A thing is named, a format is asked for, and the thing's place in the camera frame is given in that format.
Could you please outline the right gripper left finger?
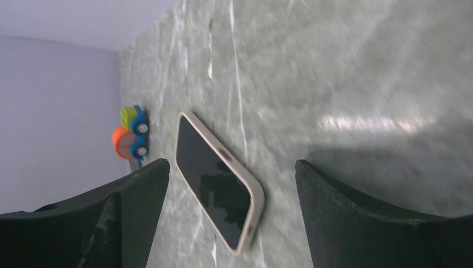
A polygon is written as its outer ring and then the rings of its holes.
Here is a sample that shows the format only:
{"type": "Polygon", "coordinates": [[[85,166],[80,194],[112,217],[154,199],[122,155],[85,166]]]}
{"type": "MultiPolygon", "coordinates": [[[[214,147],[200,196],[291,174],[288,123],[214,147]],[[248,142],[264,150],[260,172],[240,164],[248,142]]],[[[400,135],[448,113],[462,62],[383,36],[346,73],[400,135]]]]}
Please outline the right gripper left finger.
{"type": "Polygon", "coordinates": [[[33,212],[1,215],[2,267],[145,267],[170,180],[157,159],[33,212]]]}

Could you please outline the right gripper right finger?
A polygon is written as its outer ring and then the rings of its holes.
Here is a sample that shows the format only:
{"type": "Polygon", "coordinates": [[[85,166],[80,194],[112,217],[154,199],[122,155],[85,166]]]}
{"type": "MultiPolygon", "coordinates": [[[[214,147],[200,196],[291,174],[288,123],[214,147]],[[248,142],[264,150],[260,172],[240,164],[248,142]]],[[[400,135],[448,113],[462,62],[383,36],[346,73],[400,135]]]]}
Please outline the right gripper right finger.
{"type": "Polygon", "coordinates": [[[472,216],[384,202],[305,160],[295,181],[314,267],[471,267],[472,216]]]}

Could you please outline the phone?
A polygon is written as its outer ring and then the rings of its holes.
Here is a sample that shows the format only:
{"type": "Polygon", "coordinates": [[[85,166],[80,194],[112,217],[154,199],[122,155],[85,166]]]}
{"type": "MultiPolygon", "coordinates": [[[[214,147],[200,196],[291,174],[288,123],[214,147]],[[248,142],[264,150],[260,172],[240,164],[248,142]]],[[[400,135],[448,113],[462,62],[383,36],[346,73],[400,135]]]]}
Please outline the phone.
{"type": "Polygon", "coordinates": [[[175,161],[228,250],[247,250],[265,206],[260,182],[192,112],[179,114],[175,161]]]}

